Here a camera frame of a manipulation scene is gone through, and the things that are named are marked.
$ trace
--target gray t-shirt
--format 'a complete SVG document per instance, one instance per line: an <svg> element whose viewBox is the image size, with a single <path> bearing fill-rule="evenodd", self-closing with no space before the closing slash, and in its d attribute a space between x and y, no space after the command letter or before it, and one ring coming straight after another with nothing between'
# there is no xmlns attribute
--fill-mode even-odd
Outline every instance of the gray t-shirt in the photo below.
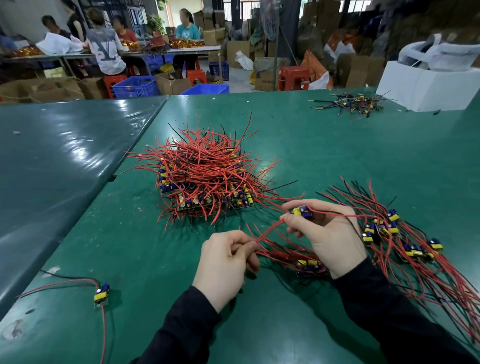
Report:
<svg viewBox="0 0 480 364"><path fill-rule="evenodd" d="M122 50L120 39L113 29L88 29L87 43L95 54L100 70L104 74L114 75L125 70L125 62L120 58L117 50Z"/></svg>

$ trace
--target hand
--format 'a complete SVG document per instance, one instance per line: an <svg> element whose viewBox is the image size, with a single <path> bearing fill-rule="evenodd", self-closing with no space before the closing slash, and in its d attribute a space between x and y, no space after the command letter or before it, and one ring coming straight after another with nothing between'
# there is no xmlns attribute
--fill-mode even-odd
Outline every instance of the hand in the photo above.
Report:
<svg viewBox="0 0 480 364"><path fill-rule="evenodd" d="M258 248L254 238L240 230L212 234L202 245L192 286L220 312L245 283L245 268L258 272L260 261L255 254Z"/></svg>
<svg viewBox="0 0 480 364"><path fill-rule="evenodd" d="M283 204L282 208L285 211L289 211L303 205L308 205L317 211L355 215L351 207L315 199L290 201ZM286 213L282 218L288 225L288 233L295 233L297 238L305 235L310 240L313 250L330 270L330 275L333 279L347 274L367 257L363 241L360 238L357 218L312 214L312 220L290 213Z"/></svg>

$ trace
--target green workbench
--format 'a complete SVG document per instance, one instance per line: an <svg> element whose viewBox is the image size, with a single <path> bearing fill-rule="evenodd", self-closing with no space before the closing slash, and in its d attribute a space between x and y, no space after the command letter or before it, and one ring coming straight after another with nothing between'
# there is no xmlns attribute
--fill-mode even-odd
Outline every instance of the green workbench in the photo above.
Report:
<svg viewBox="0 0 480 364"><path fill-rule="evenodd" d="M477 216L480 206L480 100L466 111L406 112L391 101L368 119L337 110L315 111L308 99L328 91L270 92L171 97L134 151L175 135L175 128L212 124L258 133L243 148L261 156L260 168L282 161L269 179L283 196L305 192L315 198L330 184L372 179L383 202L396 194L401 217L444 243L445 255L480 287ZM136 164L126 160L123 171ZM98 195L44 269L92 276L111 285L107 309L106 363L140 355L176 298L191 284L202 242L215 231L256 223L266 229L279 214L244 209L218 226L187 220L165 232L155 175L144 170L119 174ZM288 290L279 277L288 285ZM228 306L211 346L211 363L382 363L378 343L356 327L329 282L307 287L267 268L248 279ZM28 289L57 282L39 274ZM0 323L1 363L98 363L102 319L93 308L93 288L57 288L20 299ZM439 322L454 333L450 321Z"/></svg>

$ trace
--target left hand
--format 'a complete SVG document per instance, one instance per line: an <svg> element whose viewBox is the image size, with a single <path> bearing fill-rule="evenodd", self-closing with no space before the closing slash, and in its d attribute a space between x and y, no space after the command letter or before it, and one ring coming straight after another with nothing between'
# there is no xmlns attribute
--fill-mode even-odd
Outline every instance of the left hand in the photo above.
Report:
<svg viewBox="0 0 480 364"><path fill-rule="evenodd" d="M258 272L260 261L255 254L258 248L254 238L240 230L212 234L202 245L192 286L220 312L245 283L246 267Z"/></svg>

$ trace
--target red shirt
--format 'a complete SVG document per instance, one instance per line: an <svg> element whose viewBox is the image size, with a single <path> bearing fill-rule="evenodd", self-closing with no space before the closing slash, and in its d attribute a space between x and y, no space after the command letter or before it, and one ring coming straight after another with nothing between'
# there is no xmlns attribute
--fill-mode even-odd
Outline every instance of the red shirt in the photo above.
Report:
<svg viewBox="0 0 480 364"><path fill-rule="evenodd" d="M137 42L138 41L137 36L135 35L133 30L131 30L131 29L125 29L125 34L117 33L117 35L119 36L120 40L129 40L131 42Z"/></svg>

